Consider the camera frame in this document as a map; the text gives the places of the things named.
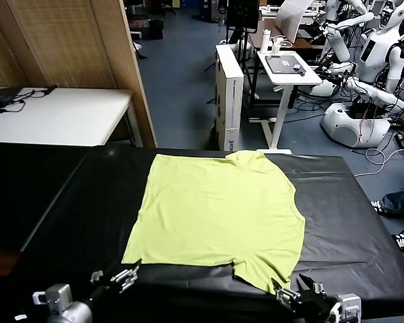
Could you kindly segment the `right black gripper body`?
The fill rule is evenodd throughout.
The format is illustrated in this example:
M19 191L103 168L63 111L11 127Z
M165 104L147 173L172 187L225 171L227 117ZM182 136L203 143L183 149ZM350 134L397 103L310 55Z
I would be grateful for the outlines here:
M335 297L313 291L302 291L301 301L298 305L298 314L306 322L327 322L330 311L337 303Z

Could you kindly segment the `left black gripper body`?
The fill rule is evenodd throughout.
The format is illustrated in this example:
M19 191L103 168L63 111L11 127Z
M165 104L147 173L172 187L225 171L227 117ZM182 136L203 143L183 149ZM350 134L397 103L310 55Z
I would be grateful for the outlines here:
M100 282L94 284L88 296L83 298L83 303L87 306L99 306L109 297L118 295L122 291L122 284L117 282Z

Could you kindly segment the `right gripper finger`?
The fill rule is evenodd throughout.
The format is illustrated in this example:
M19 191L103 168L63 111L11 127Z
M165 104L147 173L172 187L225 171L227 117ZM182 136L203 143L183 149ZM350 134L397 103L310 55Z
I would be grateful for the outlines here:
M302 303L301 295L295 291L283 288L274 278L271 278L276 300L281 305L297 305Z
M323 283L321 282L316 282L314 279L303 275L303 274L299 274L300 279L302 280L302 282L305 284L305 286L307 286L309 288L309 290L311 290L312 292L314 292L317 295L321 295L322 297L325 296L325 288Z

